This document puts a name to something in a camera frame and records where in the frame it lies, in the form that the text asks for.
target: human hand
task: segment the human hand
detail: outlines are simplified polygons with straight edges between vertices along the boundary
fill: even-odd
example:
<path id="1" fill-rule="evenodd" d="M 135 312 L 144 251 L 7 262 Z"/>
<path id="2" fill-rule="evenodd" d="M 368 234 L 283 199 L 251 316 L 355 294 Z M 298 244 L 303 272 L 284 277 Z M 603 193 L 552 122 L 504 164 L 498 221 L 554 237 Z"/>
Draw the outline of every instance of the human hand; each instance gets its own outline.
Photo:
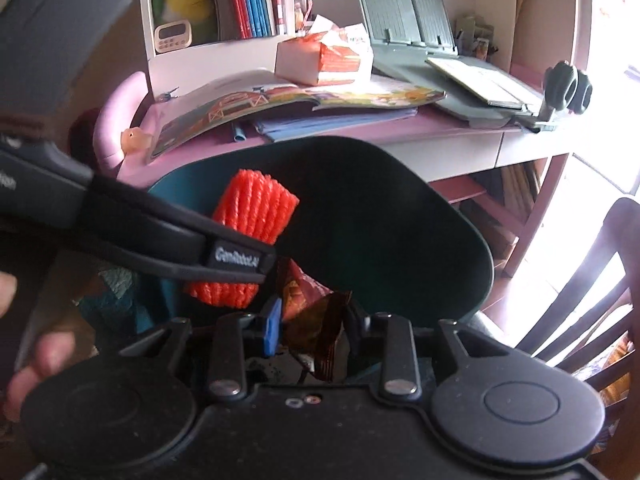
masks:
<path id="1" fill-rule="evenodd" d="M 9 309 L 17 289 L 15 276 L 0 272 L 0 317 Z M 73 332 L 51 332 L 39 339 L 31 363 L 17 372 L 7 386 L 2 410 L 8 420 L 20 420 L 20 407 L 27 394 L 44 379 L 63 369 L 73 355 L 75 345 Z"/>

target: white cabinet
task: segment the white cabinet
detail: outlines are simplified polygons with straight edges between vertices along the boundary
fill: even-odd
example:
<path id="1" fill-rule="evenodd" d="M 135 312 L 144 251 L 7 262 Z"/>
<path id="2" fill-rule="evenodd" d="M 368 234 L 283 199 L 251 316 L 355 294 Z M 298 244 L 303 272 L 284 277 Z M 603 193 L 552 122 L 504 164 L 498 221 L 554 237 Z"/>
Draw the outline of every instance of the white cabinet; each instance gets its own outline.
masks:
<path id="1" fill-rule="evenodd" d="M 293 30 L 293 0 L 284 0 L 287 30 Z M 288 36 L 253 38 L 190 46 L 158 54 L 154 48 L 154 17 L 151 0 L 140 0 L 146 59 L 154 95 L 177 88 L 186 94 L 214 79 L 255 68 L 273 70 L 277 44 Z"/>

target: tissue box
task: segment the tissue box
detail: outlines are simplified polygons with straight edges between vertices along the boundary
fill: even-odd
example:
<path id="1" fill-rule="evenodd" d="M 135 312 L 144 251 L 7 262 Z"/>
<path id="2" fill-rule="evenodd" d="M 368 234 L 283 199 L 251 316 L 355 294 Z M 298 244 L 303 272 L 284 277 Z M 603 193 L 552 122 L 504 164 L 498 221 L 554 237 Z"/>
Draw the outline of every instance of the tissue box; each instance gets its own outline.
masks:
<path id="1" fill-rule="evenodd" d="M 279 43 L 275 73 L 303 85 L 348 84 L 369 81 L 372 66 L 373 50 L 364 26 L 333 25 L 330 30 L 312 28 L 302 38 Z"/>

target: brown candy wrapper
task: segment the brown candy wrapper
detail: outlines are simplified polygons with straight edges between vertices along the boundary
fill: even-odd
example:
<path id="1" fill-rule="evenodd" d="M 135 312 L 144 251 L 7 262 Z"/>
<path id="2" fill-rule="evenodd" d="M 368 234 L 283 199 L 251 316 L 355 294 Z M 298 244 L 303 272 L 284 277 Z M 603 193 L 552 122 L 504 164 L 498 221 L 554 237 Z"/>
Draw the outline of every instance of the brown candy wrapper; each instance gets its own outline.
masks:
<path id="1" fill-rule="evenodd" d="M 278 290 L 284 345 L 316 379 L 333 381 L 335 348 L 351 293 L 332 292 L 291 259 L 279 262 Z"/>

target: open book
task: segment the open book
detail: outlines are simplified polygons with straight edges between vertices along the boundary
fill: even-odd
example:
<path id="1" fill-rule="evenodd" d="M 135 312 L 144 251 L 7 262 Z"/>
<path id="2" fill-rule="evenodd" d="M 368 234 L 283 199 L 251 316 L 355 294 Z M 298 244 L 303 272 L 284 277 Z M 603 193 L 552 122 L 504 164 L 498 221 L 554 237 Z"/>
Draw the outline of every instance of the open book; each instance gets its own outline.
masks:
<path id="1" fill-rule="evenodd" d="M 212 81 L 193 92 L 158 103 L 158 130 L 150 158 L 180 146 L 220 124 L 270 108 L 307 103 L 312 110 L 328 108 L 414 108 L 433 103 L 444 92 L 372 76 L 365 84 L 305 87 L 278 79 L 260 69 Z"/>

